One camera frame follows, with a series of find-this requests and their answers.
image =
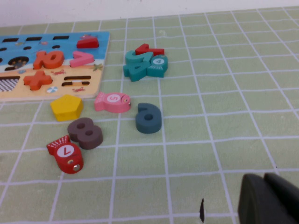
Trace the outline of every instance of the red fish piece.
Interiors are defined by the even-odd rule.
[[[68,135],[49,143],[47,149],[55,157],[58,167],[67,174],[77,173],[84,166],[79,147],[71,143]]]
[[[139,48],[135,50],[136,55],[141,55],[147,52],[153,52],[154,56],[164,55],[164,49],[149,48],[149,45],[147,43],[142,44]]]

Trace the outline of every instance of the white grid line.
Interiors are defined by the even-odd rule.
[[[152,17],[153,21],[153,30],[154,30],[154,37],[156,36],[155,31],[155,20]],[[154,38],[154,47],[157,48],[156,38]],[[157,79],[158,84],[158,93],[159,93],[159,105],[161,110],[161,116],[163,116],[163,104],[162,104],[162,94],[161,94],[161,85],[160,79]],[[165,128],[164,128],[164,119],[162,119],[162,142],[163,142],[163,154],[164,154],[164,167],[165,167],[165,180],[166,180],[166,190],[167,190],[167,203],[168,203],[168,213],[169,213],[169,223],[173,224],[173,213],[172,213],[172,199],[171,199],[171,189],[170,189],[170,180],[169,180],[169,172],[168,172],[168,158],[167,158],[167,149],[166,149],[166,139],[165,139]]]
[[[124,52],[123,52],[123,65],[125,65],[125,55],[127,51],[127,31],[128,31],[128,19],[126,19],[126,31],[125,31],[125,46],[124,46]],[[120,92],[123,91],[123,81],[124,81],[124,73],[122,70],[122,75],[121,75],[121,90]],[[110,207],[109,207],[109,220],[108,224],[112,224],[113,220],[113,209],[114,209],[114,196],[115,196],[115,182],[116,182],[116,171],[117,171],[117,156],[118,156],[118,144],[119,144],[119,138],[120,138],[120,128],[121,128],[121,113],[118,114],[118,119],[117,119],[117,130],[116,130],[116,140],[115,140],[115,152],[114,152],[114,164],[113,164],[113,179],[112,179],[112,184],[111,184],[111,197],[110,197]]]
[[[237,19],[235,18],[235,15],[232,14],[232,16],[234,17],[234,20],[237,22],[239,28],[243,31],[243,28],[242,28],[241,25],[238,23]],[[254,48],[253,44],[251,43],[250,39],[246,36],[246,34],[244,34],[244,35],[245,35],[245,37],[247,38],[247,41],[251,44],[252,48],[255,50],[255,48]],[[225,57],[225,55],[224,55],[224,53],[223,53],[223,51],[222,51],[222,48],[221,48],[220,46],[219,46],[219,50],[220,50],[220,52],[221,52],[221,54],[222,54],[222,56],[223,56],[223,58],[224,58],[224,60],[225,60],[226,66],[227,66],[229,72],[231,73],[231,77],[232,77],[232,79],[233,79],[235,85],[237,86],[237,89],[240,91],[240,95],[241,95],[241,97],[242,97],[242,99],[243,99],[243,101],[244,101],[244,103],[245,103],[245,106],[246,106],[246,108],[247,108],[247,110],[248,110],[248,112],[249,112],[249,115],[250,115],[250,117],[251,117],[251,120],[252,120],[252,122],[253,122],[253,124],[254,124],[256,130],[257,130],[257,133],[258,133],[258,135],[259,135],[260,137],[262,137],[263,135],[262,135],[262,133],[261,133],[261,130],[259,129],[259,127],[258,127],[258,125],[257,125],[257,122],[256,122],[256,120],[255,120],[255,118],[254,118],[254,116],[253,116],[252,111],[250,110],[250,107],[249,107],[249,105],[248,105],[248,103],[247,103],[247,101],[246,101],[246,98],[244,97],[244,95],[243,95],[243,93],[242,93],[242,91],[241,91],[241,88],[240,88],[240,86],[239,86],[239,84],[238,84],[236,78],[234,77],[234,75],[233,75],[233,73],[232,73],[232,70],[231,70],[231,68],[230,68],[230,66],[229,66],[229,64],[228,64],[228,62],[227,62],[227,59],[226,59],[226,57]],[[278,171],[277,171],[277,168],[276,168],[275,161],[274,161],[272,155],[270,154],[270,151],[269,151],[268,146],[267,146],[267,144],[266,144],[266,142],[265,142],[264,139],[262,139],[262,143],[263,143],[263,146],[264,146],[264,148],[265,148],[265,150],[266,150],[266,152],[267,152],[267,155],[268,155],[268,157],[269,157],[269,159],[270,159],[270,161],[271,161],[271,163],[272,163],[272,166],[273,166],[275,172],[278,174]]]
[[[21,33],[21,31],[22,31],[23,27],[24,27],[24,26],[21,26],[21,27],[20,27],[20,29],[19,29],[19,31],[18,31],[18,33],[17,33],[17,35],[20,35],[20,33]]]
[[[208,16],[206,14],[205,14],[205,17],[206,17],[206,21],[207,21],[207,23],[208,23],[208,25],[209,25],[209,27],[211,29],[211,32],[212,32],[212,34],[214,36],[214,39],[216,40],[216,43],[217,43],[217,45],[219,47],[219,42],[218,42],[218,40],[217,40],[217,38],[215,36],[215,33],[214,33],[213,29],[212,29],[212,26],[210,24],[209,18],[208,18]],[[198,86],[198,81],[197,81],[197,79],[196,79],[195,76],[194,76],[194,81],[195,81],[195,83]],[[220,161],[218,152],[216,150],[215,142],[214,142],[214,139],[213,139],[213,134],[212,134],[211,127],[209,125],[209,121],[208,121],[208,117],[207,116],[205,116],[205,120],[206,120],[206,125],[208,127],[208,132],[209,132],[209,135],[210,135],[210,138],[211,138],[211,141],[212,141],[212,147],[213,147],[213,151],[214,151],[214,154],[215,154],[215,158],[217,160],[217,165],[218,165],[218,168],[219,168],[219,171],[220,171],[220,175],[221,175],[221,179],[222,179],[222,184],[223,184],[223,187],[224,187],[224,192],[225,192],[225,196],[226,196],[227,203],[228,203],[228,209],[229,209],[229,212],[231,214],[231,219],[232,219],[233,224],[236,224],[236,220],[235,220],[235,217],[233,215],[234,209],[233,209],[233,205],[232,205],[232,202],[231,202],[231,199],[230,199],[230,196],[229,196],[229,192],[228,192],[228,186],[226,184],[226,179],[225,179],[225,176],[224,176],[224,173],[223,173],[223,168],[221,166],[221,161]]]
[[[74,24],[71,28],[71,33],[73,33],[73,31],[74,31],[75,25],[76,25],[76,22],[74,22]],[[55,193],[55,196],[54,196],[54,200],[53,200],[53,204],[52,204],[52,208],[51,208],[51,212],[50,212],[50,217],[49,217],[49,222],[53,221],[53,218],[54,218],[54,215],[55,215],[56,205],[57,205],[57,201],[58,201],[58,197],[59,197],[59,193],[60,193],[60,189],[61,189],[63,179],[64,179],[64,172],[62,171],[60,173],[59,182],[58,182],[56,193]]]
[[[13,178],[14,172],[15,172],[17,166],[18,166],[18,163],[19,163],[19,161],[20,161],[20,159],[21,159],[21,156],[22,156],[22,153],[23,153],[23,151],[24,151],[24,148],[25,148],[25,146],[26,146],[26,144],[27,144],[29,135],[30,135],[30,133],[31,133],[31,130],[32,130],[32,127],[33,127],[33,122],[34,122],[35,119],[37,118],[37,115],[38,115],[38,113],[39,113],[39,111],[40,111],[40,109],[41,109],[41,107],[42,107],[42,104],[43,104],[43,101],[40,102],[40,104],[39,104],[39,106],[38,106],[38,108],[37,108],[37,110],[36,110],[36,112],[35,112],[35,114],[34,114],[34,117],[33,117],[33,119],[32,119],[32,123],[31,123],[31,125],[30,125],[30,127],[29,127],[29,129],[28,129],[28,131],[27,131],[25,140],[24,140],[23,145],[22,145],[22,147],[21,147],[21,150],[20,150],[20,152],[19,152],[19,154],[18,154],[18,157],[17,157],[17,159],[16,159],[16,161],[15,161],[15,163],[14,163],[13,169],[12,169],[10,175],[9,175],[9,178],[8,178],[8,180],[7,180],[7,183],[10,183],[11,180],[12,180],[12,178]],[[5,197],[6,192],[7,192],[7,190],[8,190],[8,186],[9,186],[9,185],[6,185],[6,186],[5,186],[5,188],[3,189],[3,192],[2,192],[2,194],[1,194],[1,197],[0,197],[0,207],[1,207],[2,203],[3,203],[4,197]]]
[[[226,139],[215,139],[214,142],[226,142],[233,140],[285,140],[285,139],[297,139],[299,135],[285,135],[285,136],[265,136],[265,137],[232,137]],[[185,145],[185,144],[204,144],[211,143],[211,140],[196,140],[196,141],[175,141],[175,142],[166,142],[165,145]],[[142,146],[162,146],[162,142],[157,143],[128,143],[128,144],[119,144],[119,147],[142,147]],[[96,148],[114,148],[115,145],[104,145]],[[46,148],[32,148],[32,149],[24,149],[23,152],[34,152],[34,151],[46,151]],[[18,153],[20,150],[1,150],[1,153]]]
[[[283,11],[288,15],[288,17],[289,17],[294,23],[297,24],[297,26],[299,26],[299,24],[297,23],[297,21],[296,21],[293,17],[291,17],[291,15],[288,13],[288,11],[286,11],[285,8],[283,8]]]

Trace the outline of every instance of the pink greater than sign piece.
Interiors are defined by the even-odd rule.
[[[73,57],[74,59],[70,60],[70,66],[72,68],[94,62],[94,57],[92,54],[88,54],[80,51],[74,51]]]
[[[130,96],[120,92],[112,92],[109,94],[100,92],[94,101],[96,111],[105,110],[111,113],[124,113],[127,112],[130,107]]]

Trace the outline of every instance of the wooden number piece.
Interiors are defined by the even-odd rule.
[[[72,141],[79,142],[83,149],[93,149],[103,142],[102,130],[90,118],[79,118],[67,128]]]
[[[144,54],[146,52],[153,52],[154,56],[164,55],[164,49],[156,49],[156,48],[150,49],[147,43],[142,44],[139,48],[135,50],[136,55]]]
[[[84,165],[81,151],[71,143],[68,135],[47,145],[50,155],[55,157],[58,167],[67,174],[79,172]]]
[[[80,51],[74,51],[73,57],[74,59],[70,60],[70,66],[72,68],[94,62],[94,57],[92,54],[88,54]]]
[[[138,114],[135,118],[136,128],[144,134],[159,131],[162,126],[162,115],[158,107],[153,104],[138,104]]]
[[[151,66],[147,68],[147,75],[163,78],[167,69],[168,58],[165,55],[157,55],[151,59]]]
[[[148,67],[150,67],[149,62],[127,64],[123,66],[123,74],[125,77],[130,77],[131,82],[136,82],[146,77]]]
[[[150,62],[152,59],[154,53],[148,52],[141,55],[136,55],[135,51],[130,50],[126,53],[126,63],[132,64],[132,63],[139,63],[139,62]]]
[[[60,67],[64,62],[64,54],[62,51],[52,51],[46,53],[45,51],[36,54],[36,60],[33,62],[33,69],[41,69],[44,66],[47,69],[55,69]]]

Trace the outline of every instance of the black object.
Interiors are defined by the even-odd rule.
[[[242,179],[240,224],[299,224],[299,189],[276,174],[245,174]]]
[[[200,217],[202,223],[204,223],[204,221],[205,221],[204,199],[201,200],[200,209],[199,209],[199,217]]]

